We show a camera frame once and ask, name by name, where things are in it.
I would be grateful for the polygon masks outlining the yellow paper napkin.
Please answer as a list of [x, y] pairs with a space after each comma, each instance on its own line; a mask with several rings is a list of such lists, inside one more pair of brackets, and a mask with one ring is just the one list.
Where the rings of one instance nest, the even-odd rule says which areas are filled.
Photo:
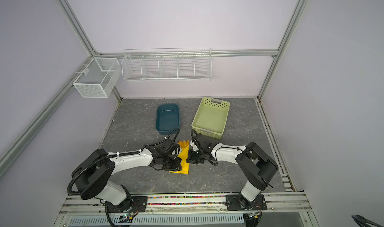
[[188, 153], [189, 153], [189, 146], [187, 146], [183, 150], [181, 149], [181, 152], [179, 153], [178, 157], [181, 158], [181, 160], [182, 160], [181, 161], [182, 170], [177, 171], [177, 172], [172, 172], [172, 173], [185, 174], [185, 175], [189, 174], [189, 163], [187, 163]]

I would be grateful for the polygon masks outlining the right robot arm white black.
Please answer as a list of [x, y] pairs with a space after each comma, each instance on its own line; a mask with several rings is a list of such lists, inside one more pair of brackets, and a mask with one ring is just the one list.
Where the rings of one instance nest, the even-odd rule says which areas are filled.
[[204, 135], [191, 130], [190, 150], [187, 162], [190, 164], [219, 162], [237, 164], [247, 182], [237, 195], [226, 195], [225, 205], [229, 211], [256, 210], [262, 212], [265, 200], [261, 192], [268, 186], [279, 170], [277, 163], [259, 145], [250, 142], [245, 146], [228, 146], [212, 143]]

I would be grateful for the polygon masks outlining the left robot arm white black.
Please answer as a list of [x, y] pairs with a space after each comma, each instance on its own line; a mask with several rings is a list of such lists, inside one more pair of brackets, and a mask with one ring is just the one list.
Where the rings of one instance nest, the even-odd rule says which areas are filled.
[[182, 159], [178, 156], [181, 147], [176, 142], [179, 132], [179, 129], [174, 129], [162, 141], [145, 145], [137, 151], [108, 153], [105, 149], [95, 150], [72, 172], [68, 195], [79, 195], [83, 200], [96, 198], [104, 201], [107, 208], [131, 211], [136, 206], [132, 195], [125, 186], [113, 183], [110, 177], [137, 167], [168, 172], [182, 170]]

